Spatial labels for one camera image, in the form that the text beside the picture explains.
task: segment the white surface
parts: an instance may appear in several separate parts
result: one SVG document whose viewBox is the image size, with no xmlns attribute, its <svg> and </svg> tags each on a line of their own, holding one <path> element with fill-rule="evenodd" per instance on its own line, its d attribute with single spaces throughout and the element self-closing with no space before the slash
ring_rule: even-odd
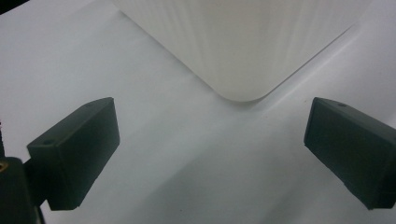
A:
<svg viewBox="0 0 396 224">
<path fill-rule="evenodd" d="M 91 100 L 115 98 L 121 144 L 81 207 L 48 223 L 392 223 L 367 211 L 307 148 L 315 96 L 396 127 L 396 2 L 261 101 L 236 104 L 111 2 L 32 0 L 0 16 L 0 120 L 8 156 Z"/>
<path fill-rule="evenodd" d="M 221 96 L 263 97 L 342 34 L 371 0 L 114 0 Z"/>
</svg>

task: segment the white backdrop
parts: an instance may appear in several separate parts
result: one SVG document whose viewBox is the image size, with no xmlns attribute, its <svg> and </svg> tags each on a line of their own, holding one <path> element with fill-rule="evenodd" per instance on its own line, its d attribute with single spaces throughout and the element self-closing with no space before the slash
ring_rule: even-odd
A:
<svg viewBox="0 0 396 224">
<path fill-rule="evenodd" d="M 8 156 L 80 105 L 115 98 L 121 143 L 81 207 L 48 223 L 391 223 L 307 148 L 312 99 L 396 127 L 396 2 L 360 22 L 267 97 L 216 95 L 108 0 L 31 0 L 0 16 Z"/>
</svg>

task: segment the screw hole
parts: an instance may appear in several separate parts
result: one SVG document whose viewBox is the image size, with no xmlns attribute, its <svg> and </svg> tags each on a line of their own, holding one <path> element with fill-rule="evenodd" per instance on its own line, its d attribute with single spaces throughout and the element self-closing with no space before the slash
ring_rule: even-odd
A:
<svg viewBox="0 0 396 224">
<path fill-rule="evenodd" d="M 51 145 L 54 142 L 55 142 L 55 139 L 47 139 L 46 141 L 43 142 L 43 145 Z"/>
<path fill-rule="evenodd" d="M 3 161 L 0 162 L 0 172 L 5 171 L 7 169 L 7 167 L 8 167 L 8 163 L 3 162 Z"/>
</svg>

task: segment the white cylindrical object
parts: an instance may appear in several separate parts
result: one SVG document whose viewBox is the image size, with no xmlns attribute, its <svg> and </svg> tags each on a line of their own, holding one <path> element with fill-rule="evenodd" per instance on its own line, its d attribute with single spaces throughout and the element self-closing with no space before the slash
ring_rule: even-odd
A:
<svg viewBox="0 0 396 224">
<path fill-rule="evenodd" d="M 221 96 L 263 97 L 371 0 L 114 0 Z"/>
</svg>

